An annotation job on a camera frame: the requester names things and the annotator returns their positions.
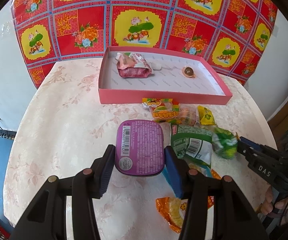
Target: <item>human hand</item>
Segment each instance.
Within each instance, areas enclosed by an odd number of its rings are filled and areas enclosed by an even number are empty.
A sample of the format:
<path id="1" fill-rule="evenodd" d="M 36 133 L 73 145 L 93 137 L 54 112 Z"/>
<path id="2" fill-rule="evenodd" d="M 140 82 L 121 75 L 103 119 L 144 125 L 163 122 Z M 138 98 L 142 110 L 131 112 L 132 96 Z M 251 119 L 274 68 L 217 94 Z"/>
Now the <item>human hand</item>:
<path id="1" fill-rule="evenodd" d="M 261 213 L 264 214 L 265 216 L 273 211 L 273 190 L 272 186 L 268 188 L 268 190 L 265 193 L 265 201 L 261 206 Z M 275 203 L 275 207 L 278 209 L 284 209 L 285 206 L 287 205 L 288 202 L 288 197 Z M 287 212 L 285 212 L 285 216 L 282 218 L 282 225 L 288 223 L 288 206 L 287 206 Z"/>

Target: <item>green snack bag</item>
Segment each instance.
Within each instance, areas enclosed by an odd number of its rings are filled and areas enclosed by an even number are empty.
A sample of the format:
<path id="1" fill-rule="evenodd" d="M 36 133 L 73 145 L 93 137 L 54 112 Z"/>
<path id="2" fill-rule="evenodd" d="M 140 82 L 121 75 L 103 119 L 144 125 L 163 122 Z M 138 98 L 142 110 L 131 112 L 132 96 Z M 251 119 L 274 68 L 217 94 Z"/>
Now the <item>green snack bag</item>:
<path id="1" fill-rule="evenodd" d="M 215 127 L 212 136 L 214 152 L 224 159 L 234 159 L 237 151 L 237 139 L 230 131 Z"/>
<path id="2" fill-rule="evenodd" d="M 171 146 L 179 159 L 211 167 L 212 132 L 209 130 L 171 124 Z"/>

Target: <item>table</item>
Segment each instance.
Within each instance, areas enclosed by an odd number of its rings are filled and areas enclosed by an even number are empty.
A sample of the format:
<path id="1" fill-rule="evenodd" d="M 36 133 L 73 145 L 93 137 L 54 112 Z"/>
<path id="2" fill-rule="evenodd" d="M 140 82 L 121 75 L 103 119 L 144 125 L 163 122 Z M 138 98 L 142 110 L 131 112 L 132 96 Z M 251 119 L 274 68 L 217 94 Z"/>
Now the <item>table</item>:
<path id="1" fill-rule="evenodd" d="M 128 119 L 151 120 L 141 104 L 101 105 L 98 73 L 101 58 L 57 62 L 29 104 L 11 150 L 4 181 L 4 214 L 16 224 L 31 199 L 51 175 L 74 176 L 115 144 L 119 124 Z M 225 106 L 205 105 L 219 127 L 276 148 L 272 133 L 254 100 L 235 79 L 222 76 L 233 97 Z M 162 124 L 164 145 L 170 129 Z M 242 155 L 224 160 L 212 155 L 212 168 L 230 175 L 255 208 L 267 183 L 247 168 Z M 159 215 L 155 199 L 173 196 L 164 176 L 129 177 L 115 168 L 106 194 L 94 200 L 102 240 L 178 239 Z M 71 201 L 67 203 L 68 239 L 73 239 Z M 211 238 L 212 223 L 207 236 Z"/>

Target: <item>metal bolt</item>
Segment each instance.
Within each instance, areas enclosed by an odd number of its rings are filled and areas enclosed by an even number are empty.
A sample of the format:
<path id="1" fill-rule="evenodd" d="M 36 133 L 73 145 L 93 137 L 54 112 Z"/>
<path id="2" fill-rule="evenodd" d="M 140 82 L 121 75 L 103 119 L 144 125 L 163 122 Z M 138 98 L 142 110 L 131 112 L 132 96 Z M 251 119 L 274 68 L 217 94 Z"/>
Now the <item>metal bolt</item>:
<path id="1" fill-rule="evenodd" d="M 92 171 L 91 168 L 86 168 L 86 169 L 83 170 L 83 174 L 84 174 L 84 175 L 89 175 L 89 174 L 91 174 L 92 172 L 93 172 L 93 171 Z"/>
<path id="2" fill-rule="evenodd" d="M 226 182 L 232 182 L 232 177 L 230 177 L 230 176 L 228 176 L 228 175 L 225 175 L 224 177 L 223 177 L 223 179 L 224 179 L 224 181 L 226 181 Z"/>
<path id="3" fill-rule="evenodd" d="M 53 175 L 53 176 L 48 177 L 47 180 L 48 180 L 48 182 L 52 183 L 52 182 L 55 182 L 57 180 L 57 177 Z"/>
<path id="4" fill-rule="evenodd" d="M 189 169 L 188 170 L 188 174 L 189 175 L 192 175 L 192 176 L 195 176 L 198 174 L 198 171 L 196 169 Z"/>

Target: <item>white barcode label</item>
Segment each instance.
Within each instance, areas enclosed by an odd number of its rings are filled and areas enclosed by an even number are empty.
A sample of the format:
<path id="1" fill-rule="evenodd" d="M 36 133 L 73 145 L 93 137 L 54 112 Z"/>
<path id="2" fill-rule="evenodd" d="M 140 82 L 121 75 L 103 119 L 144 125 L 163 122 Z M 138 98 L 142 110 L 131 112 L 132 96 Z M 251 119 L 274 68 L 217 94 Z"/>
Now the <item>white barcode label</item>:
<path id="1" fill-rule="evenodd" d="M 195 156 L 199 153 L 202 146 L 202 140 L 200 139 L 189 139 L 189 145 L 186 149 L 186 154 L 195 158 Z"/>
<path id="2" fill-rule="evenodd" d="M 130 156 L 131 127 L 123 126 L 121 156 Z"/>

